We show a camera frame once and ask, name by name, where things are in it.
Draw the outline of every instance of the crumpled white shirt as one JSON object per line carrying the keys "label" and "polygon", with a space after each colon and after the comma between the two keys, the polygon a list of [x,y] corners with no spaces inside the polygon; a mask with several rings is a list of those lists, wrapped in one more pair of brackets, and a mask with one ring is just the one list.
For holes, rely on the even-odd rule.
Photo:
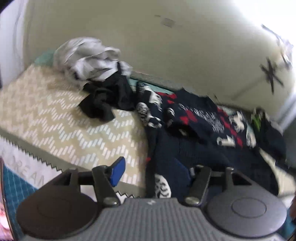
{"label": "crumpled white shirt", "polygon": [[[80,37],[65,42],[55,51],[53,66],[82,89],[87,79],[104,81],[117,72],[119,56],[119,49],[106,47],[99,39]],[[129,77],[133,68],[123,61],[120,67],[121,74]]]}

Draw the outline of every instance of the metal screw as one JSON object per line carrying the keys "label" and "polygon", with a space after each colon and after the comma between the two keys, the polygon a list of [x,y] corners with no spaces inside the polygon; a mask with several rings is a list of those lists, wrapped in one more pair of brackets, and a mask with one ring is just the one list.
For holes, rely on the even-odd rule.
{"label": "metal screw", "polygon": [[103,204],[105,207],[113,207],[118,204],[118,200],[114,197],[105,197],[103,200]]}
{"label": "metal screw", "polygon": [[200,200],[197,197],[186,197],[185,202],[190,206],[196,206],[200,203]]}

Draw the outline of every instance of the blue checkered fabric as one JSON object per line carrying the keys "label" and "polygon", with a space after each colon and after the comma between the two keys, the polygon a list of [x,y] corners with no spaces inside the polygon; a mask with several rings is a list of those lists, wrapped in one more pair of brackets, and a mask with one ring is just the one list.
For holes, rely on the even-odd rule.
{"label": "blue checkered fabric", "polygon": [[24,234],[16,221],[16,210],[18,205],[37,189],[5,166],[3,169],[3,182],[9,220],[15,237],[20,240]]}

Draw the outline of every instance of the black cross-shaped object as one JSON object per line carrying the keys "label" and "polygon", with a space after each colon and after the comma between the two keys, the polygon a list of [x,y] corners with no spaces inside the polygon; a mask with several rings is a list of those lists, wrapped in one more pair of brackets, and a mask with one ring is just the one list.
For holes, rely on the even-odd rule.
{"label": "black cross-shaped object", "polygon": [[267,82],[270,82],[271,85],[271,93],[274,94],[274,79],[282,86],[284,87],[284,83],[279,80],[277,76],[275,76],[276,68],[272,66],[271,61],[269,58],[267,58],[268,63],[268,69],[266,69],[263,65],[260,65],[261,70],[266,75]]}

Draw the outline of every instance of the beige patterned bed sheet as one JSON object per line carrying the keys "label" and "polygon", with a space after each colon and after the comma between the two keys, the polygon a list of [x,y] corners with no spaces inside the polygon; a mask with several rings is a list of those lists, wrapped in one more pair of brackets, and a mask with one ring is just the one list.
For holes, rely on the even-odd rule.
{"label": "beige patterned bed sheet", "polygon": [[71,86],[62,73],[30,66],[0,92],[0,126],[58,156],[92,169],[126,159],[121,181],[144,187],[147,140],[134,112],[114,110],[108,123],[90,119],[78,104],[87,96]]}

